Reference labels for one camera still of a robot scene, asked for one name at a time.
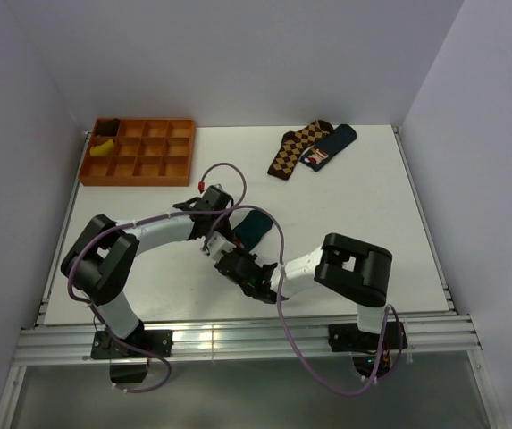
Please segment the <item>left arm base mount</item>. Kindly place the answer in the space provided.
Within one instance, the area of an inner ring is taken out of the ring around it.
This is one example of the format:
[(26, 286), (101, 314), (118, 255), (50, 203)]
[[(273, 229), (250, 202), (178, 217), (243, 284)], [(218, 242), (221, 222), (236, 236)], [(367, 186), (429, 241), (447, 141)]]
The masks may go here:
[(89, 357), (94, 361), (110, 361), (109, 378), (116, 387), (129, 391), (149, 391), (137, 388), (148, 376), (153, 360), (165, 365), (164, 385), (172, 375), (172, 365), (167, 358), (172, 353), (172, 330), (148, 331), (139, 327), (125, 339), (117, 338), (110, 330), (96, 331)]

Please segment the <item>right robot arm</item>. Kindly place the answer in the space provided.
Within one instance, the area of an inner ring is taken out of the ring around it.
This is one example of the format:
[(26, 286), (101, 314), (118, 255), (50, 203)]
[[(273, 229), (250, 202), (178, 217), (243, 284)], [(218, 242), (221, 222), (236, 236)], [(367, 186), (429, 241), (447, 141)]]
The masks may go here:
[(329, 233), (312, 252), (286, 264), (259, 265), (256, 255), (217, 232), (205, 253), (215, 269), (244, 295), (275, 304), (317, 286), (357, 304), (357, 340), (373, 349), (388, 334), (382, 321), (387, 306), (392, 254), (385, 248)]

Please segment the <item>green reindeer sock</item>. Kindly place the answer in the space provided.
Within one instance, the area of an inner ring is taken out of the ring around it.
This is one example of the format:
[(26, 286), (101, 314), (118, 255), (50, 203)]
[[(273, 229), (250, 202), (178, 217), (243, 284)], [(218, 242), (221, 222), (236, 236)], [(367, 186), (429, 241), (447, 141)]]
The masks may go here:
[(247, 250), (253, 250), (273, 227), (271, 218), (258, 210), (251, 210), (233, 229), (236, 240)]

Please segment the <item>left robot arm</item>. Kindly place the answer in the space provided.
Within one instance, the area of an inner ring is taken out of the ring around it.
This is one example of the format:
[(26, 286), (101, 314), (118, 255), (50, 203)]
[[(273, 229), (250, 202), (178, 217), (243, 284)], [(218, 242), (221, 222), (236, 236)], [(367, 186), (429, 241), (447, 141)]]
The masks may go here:
[(124, 293), (134, 259), (173, 242), (204, 238), (233, 198), (219, 185), (167, 212), (140, 221), (90, 219), (61, 264), (72, 299), (90, 305), (112, 347), (124, 357), (150, 356), (162, 346), (132, 310)]

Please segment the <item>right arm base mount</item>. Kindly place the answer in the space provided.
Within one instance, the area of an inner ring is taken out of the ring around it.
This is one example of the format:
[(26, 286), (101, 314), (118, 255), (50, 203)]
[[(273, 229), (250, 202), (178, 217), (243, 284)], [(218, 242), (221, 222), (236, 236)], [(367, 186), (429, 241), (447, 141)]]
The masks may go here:
[[(356, 323), (330, 324), (328, 326), (328, 344), (334, 353), (349, 352), (353, 366), (363, 377), (368, 378), (373, 371), (378, 349), (379, 335), (362, 332)], [(408, 347), (403, 323), (388, 322), (382, 343), (382, 357), (377, 369), (377, 377), (386, 375), (393, 367), (392, 354), (405, 352)]]

